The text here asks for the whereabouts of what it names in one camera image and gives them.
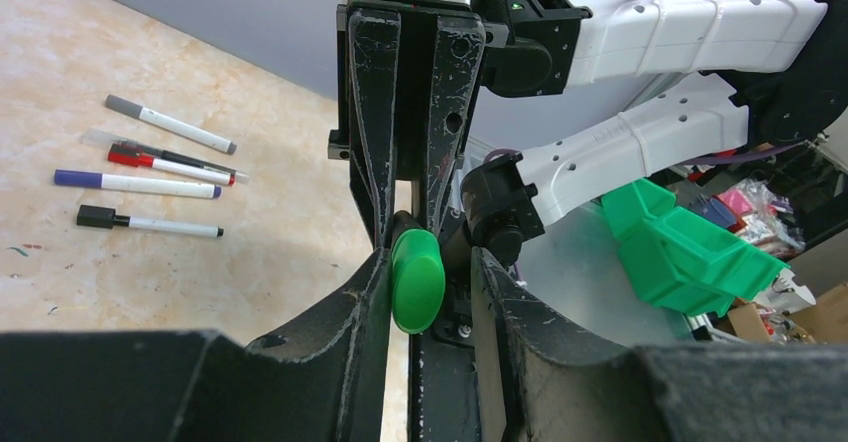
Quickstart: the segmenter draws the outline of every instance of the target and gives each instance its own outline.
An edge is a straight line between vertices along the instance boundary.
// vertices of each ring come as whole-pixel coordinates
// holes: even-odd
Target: screw hole
[[[462,116],[457,114],[456,112],[451,112],[445,117],[445,128],[448,129],[448,132],[451,134],[455,134],[459,132],[459,129],[462,127]]]
[[[453,55],[457,57],[463,56],[468,53],[468,49],[470,49],[470,44],[465,39],[456,39],[451,44],[451,50],[453,51]]]

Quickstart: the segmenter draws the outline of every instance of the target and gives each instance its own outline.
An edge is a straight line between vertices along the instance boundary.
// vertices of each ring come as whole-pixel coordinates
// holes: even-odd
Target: green marker
[[[423,229],[408,229],[392,250],[392,314],[398,328],[420,334],[436,319],[445,296],[439,241]]]

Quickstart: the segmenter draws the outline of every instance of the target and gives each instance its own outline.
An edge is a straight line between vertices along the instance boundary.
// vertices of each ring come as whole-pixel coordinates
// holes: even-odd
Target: marker
[[[200,169],[190,165],[157,159],[139,152],[138,149],[124,145],[112,144],[112,149],[109,150],[107,159],[109,162],[115,162],[116,164],[128,165],[130,167],[150,167],[164,172],[187,175],[215,184],[233,185],[236,181],[236,177],[233,174]]]
[[[99,229],[111,229],[117,225],[118,227],[158,230],[160,232],[200,235],[202,237],[222,237],[224,235],[224,229],[214,225],[187,224],[172,220],[129,217],[126,215],[117,215],[115,209],[94,205],[80,205],[80,210],[77,212],[77,225],[82,227],[97,227]]]
[[[65,185],[70,187],[121,190],[125,192],[143,192],[147,194],[160,195],[179,195],[183,197],[200,197],[204,199],[217,199],[221,196],[221,188],[212,184],[183,182],[180,180],[127,177],[126,175],[79,172],[76,170],[57,169],[56,172],[53,173],[53,183],[56,185]]]
[[[129,100],[122,99],[116,95],[109,94],[109,96],[106,97],[106,107],[128,117],[138,119],[142,122],[147,122],[150,125],[155,125],[160,129],[165,129],[169,132],[181,135],[186,139],[193,140],[199,144],[211,147],[225,154],[232,155],[236,151],[236,144],[230,140],[219,135],[215,135],[212,132],[207,132],[200,127],[195,127],[165,114],[160,114],[155,110],[142,107],[135,102],[130,102]]]
[[[163,150],[158,149],[156,147],[151,147],[149,145],[142,144],[132,139],[119,137],[117,135],[110,134],[109,132],[103,132],[102,130],[88,129],[80,136],[80,141],[86,145],[104,148],[109,148],[112,144],[126,145],[127,147],[137,148],[147,155],[151,155],[153,157],[157,157],[170,162],[189,165],[192,167],[197,167],[199,169],[215,170],[219,172],[233,174],[236,177],[236,182],[240,184],[246,184],[250,181],[249,175],[243,172],[239,172],[236,169],[224,167],[223,165],[213,164],[212,162],[206,162],[205,160],[195,159],[194,157],[189,157],[187,155],[171,152],[170,150]]]

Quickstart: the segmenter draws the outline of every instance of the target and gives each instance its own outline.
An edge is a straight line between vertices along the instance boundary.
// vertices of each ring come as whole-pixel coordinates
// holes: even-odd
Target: cardboard box
[[[789,318],[817,342],[848,344],[848,283],[834,287],[816,299],[816,305]]]
[[[733,331],[740,339],[749,342],[769,343],[771,336],[760,318],[759,308],[756,304],[747,304],[737,307],[727,313]]]

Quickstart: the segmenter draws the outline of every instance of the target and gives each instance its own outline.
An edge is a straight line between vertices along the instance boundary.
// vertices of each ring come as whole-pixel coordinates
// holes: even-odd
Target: blue object
[[[103,184],[103,174],[57,169],[56,172],[53,173],[53,183],[56,185],[67,185],[71,187],[99,189]]]
[[[689,204],[689,210],[716,224],[722,229],[729,229],[736,223],[736,214],[716,198],[698,197]]]

